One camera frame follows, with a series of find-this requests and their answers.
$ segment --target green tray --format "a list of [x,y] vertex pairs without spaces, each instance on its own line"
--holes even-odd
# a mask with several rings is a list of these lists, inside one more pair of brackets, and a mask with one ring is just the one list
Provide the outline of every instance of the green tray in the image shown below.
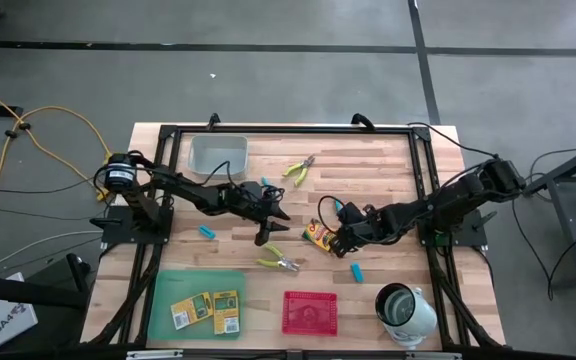
[[155,296],[150,313],[148,338],[153,340],[211,339],[236,340],[241,333],[215,335],[214,319],[209,317],[196,324],[175,330],[170,305],[202,292],[237,290],[239,297],[239,329],[243,329],[243,304],[246,298],[246,278],[232,270],[164,270],[157,275]]

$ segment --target blue block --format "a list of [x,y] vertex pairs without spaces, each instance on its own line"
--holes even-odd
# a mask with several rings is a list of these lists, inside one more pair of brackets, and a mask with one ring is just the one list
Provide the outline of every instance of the blue block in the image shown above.
[[364,282],[364,275],[361,273],[361,269],[359,268],[359,264],[352,263],[350,265],[350,269],[352,270],[352,274],[355,275],[355,281],[358,283]]
[[210,240],[214,240],[215,239],[215,232],[210,230],[209,227],[207,227],[206,225],[201,225],[199,226],[199,232],[201,233],[201,235],[209,238]]

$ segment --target gray floor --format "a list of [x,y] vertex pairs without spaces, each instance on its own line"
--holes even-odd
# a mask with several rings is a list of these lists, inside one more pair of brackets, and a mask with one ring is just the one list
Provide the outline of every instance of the gray floor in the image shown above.
[[[0,0],[9,11],[0,39],[178,43],[414,45],[405,0]],[[576,1],[420,0],[429,46],[576,47]],[[576,147],[576,58],[431,56],[442,124],[461,141],[512,159],[526,174],[539,154]],[[55,104],[88,116],[112,149],[128,144],[137,121],[347,123],[361,112],[377,123],[427,121],[416,55],[181,53],[0,50],[0,97],[26,109]],[[32,120],[47,148],[87,174],[102,150],[79,121],[58,113]],[[10,120],[0,119],[3,132]],[[466,162],[482,160],[465,153]],[[566,156],[540,164],[547,170]],[[36,151],[25,136],[12,144],[0,188],[50,189],[78,181]],[[89,188],[53,195],[0,194],[0,206],[64,217],[101,209]],[[521,240],[509,204],[485,206],[489,257],[508,344],[576,355],[576,290],[546,296],[545,279]],[[567,246],[554,211],[518,200],[526,233],[554,265]],[[0,213],[0,258],[36,239],[94,230]],[[8,265],[83,242],[58,240]],[[91,263],[95,243],[77,252]],[[45,266],[43,261],[24,273]],[[561,278],[574,275],[572,262]]]

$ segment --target pliers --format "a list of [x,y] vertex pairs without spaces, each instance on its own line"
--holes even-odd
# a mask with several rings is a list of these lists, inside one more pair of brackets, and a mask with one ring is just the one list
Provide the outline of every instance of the pliers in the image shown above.
[[295,180],[295,186],[299,186],[306,178],[306,174],[308,174],[308,168],[310,165],[312,165],[313,162],[315,162],[315,155],[310,155],[306,160],[289,167],[286,172],[284,172],[283,176],[288,176],[295,170],[301,169],[301,174],[299,174],[297,180]]
[[276,268],[284,268],[284,269],[292,270],[292,271],[299,271],[299,264],[286,258],[284,256],[284,254],[282,254],[281,251],[279,251],[279,249],[277,249],[274,245],[271,245],[269,243],[265,243],[262,247],[264,249],[270,250],[273,254],[277,255],[279,260],[274,261],[274,260],[257,259],[258,264],[261,264],[261,265],[266,266],[266,267],[276,267]]

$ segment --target red basket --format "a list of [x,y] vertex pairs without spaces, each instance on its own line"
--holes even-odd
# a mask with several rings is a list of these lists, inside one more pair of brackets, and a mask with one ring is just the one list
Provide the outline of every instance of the red basket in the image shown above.
[[281,331],[337,336],[337,294],[286,291]]

